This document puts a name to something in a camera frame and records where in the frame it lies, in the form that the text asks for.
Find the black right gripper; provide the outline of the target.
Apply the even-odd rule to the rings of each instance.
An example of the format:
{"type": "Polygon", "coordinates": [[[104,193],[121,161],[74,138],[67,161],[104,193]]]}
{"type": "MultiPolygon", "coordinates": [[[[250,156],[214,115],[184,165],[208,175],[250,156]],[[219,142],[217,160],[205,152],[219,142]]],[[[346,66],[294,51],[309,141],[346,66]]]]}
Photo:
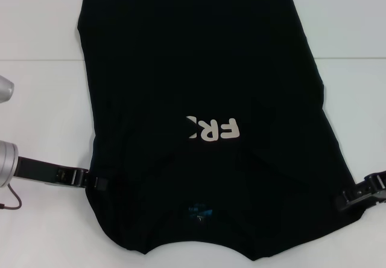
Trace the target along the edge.
{"type": "Polygon", "coordinates": [[[344,190],[339,196],[339,211],[345,211],[358,202],[365,207],[385,203],[385,171],[366,176],[360,190],[344,190]]]}

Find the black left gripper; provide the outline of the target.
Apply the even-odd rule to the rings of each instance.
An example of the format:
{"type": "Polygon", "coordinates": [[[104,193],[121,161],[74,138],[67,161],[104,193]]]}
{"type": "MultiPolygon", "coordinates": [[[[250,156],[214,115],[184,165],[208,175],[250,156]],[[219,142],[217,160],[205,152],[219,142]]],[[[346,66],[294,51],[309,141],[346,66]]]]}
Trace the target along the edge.
{"type": "Polygon", "coordinates": [[[84,188],[93,191],[105,191],[109,180],[94,175],[88,175],[89,170],[77,167],[65,167],[48,162],[19,157],[16,167],[16,177],[34,180],[54,185],[84,188]]]}

